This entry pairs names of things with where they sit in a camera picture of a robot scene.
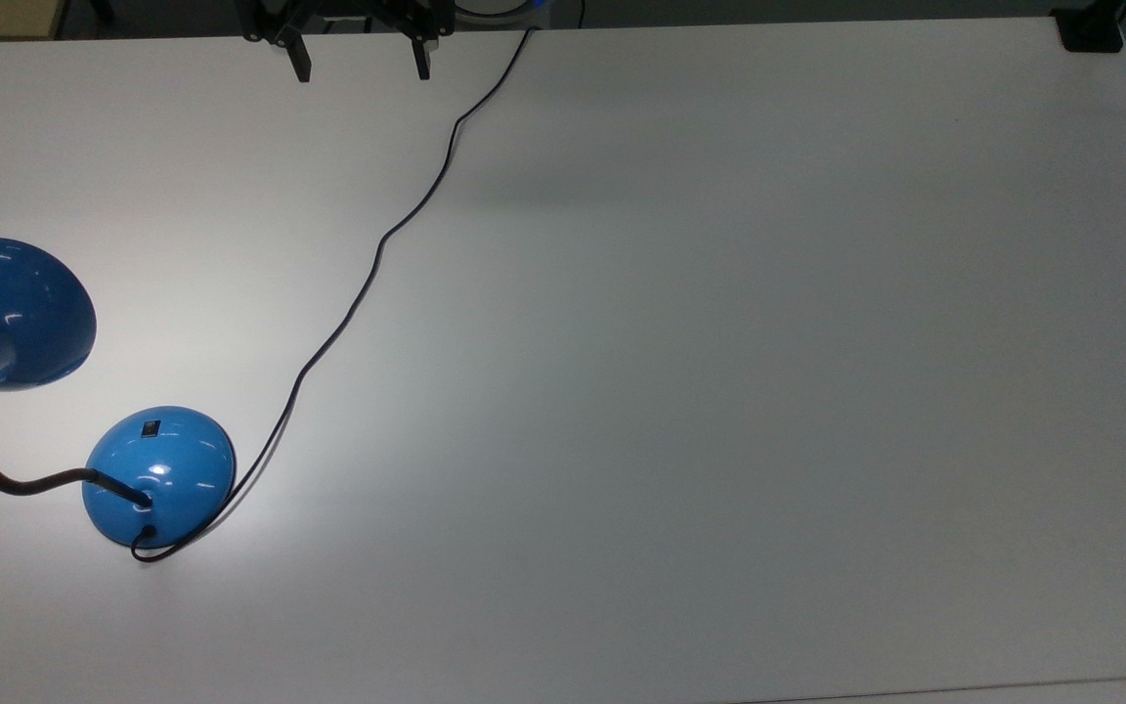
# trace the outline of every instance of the blue desk lamp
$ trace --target blue desk lamp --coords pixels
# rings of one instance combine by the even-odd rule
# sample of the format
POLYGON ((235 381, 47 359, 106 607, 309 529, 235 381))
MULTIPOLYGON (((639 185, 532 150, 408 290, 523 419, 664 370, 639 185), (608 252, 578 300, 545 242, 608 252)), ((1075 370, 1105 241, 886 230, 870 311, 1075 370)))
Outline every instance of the blue desk lamp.
MULTIPOLYGON (((93 347, 97 322, 84 287, 59 259, 0 240, 0 391, 65 377, 93 347)), ((233 485, 233 445, 199 411, 161 406, 131 415, 102 437, 89 466, 17 481, 26 496, 84 481, 86 511, 123 545, 166 547, 207 525, 233 485)))

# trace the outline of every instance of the lamp base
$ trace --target lamp base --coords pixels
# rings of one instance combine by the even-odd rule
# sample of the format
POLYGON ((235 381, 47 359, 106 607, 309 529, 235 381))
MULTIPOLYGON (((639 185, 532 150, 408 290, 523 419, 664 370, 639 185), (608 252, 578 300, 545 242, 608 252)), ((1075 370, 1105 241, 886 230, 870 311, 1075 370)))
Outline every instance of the lamp base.
POLYGON ((128 545, 151 525, 155 534, 137 544, 151 550, 178 543, 223 507, 236 455, 215 420, 158 406, 108 429, 86 466, 151 496, 152 507, 143 508, 101 487, 82 487, 86 513, 102 535, 128 545))

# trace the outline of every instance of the white table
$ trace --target white table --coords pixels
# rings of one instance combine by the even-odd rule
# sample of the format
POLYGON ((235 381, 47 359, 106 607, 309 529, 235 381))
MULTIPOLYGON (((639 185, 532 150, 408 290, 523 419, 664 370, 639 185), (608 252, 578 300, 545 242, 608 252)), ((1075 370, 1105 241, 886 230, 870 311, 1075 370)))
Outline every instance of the white table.
MULTIPOLYGON (((0 45, 0 235, 99 311, 0 464, 243 463, 515 35, 0 45)), ((540 33, 276 460, 138 567, 0 494, 0 701, 706 703, 1126 677, 1126 53, 540 33)))

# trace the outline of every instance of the black bracket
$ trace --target black bracket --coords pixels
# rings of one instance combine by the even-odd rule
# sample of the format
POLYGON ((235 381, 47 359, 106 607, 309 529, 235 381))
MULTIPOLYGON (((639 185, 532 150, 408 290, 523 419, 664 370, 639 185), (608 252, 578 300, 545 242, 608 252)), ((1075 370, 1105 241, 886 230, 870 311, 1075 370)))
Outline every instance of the black bracket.
POLYGON ((1067 52, 1116 54, 1123 48, 1118 23, 1124 5, 1125 0, 1096 0, 1083 10, 1049 10, 1049 17, 1058 23, 1058 37, 1067 52))
POLYGON ((374 18, 411 41, 420 80, 429 77, 429 53, 439 37, 455 32, 455 0, 285 0, 270 11, 263 0, 233 0, 245 41, 267 41, 289 54, 301 83, 312 79, 312 57, 303 27, 316 14, 374 18))

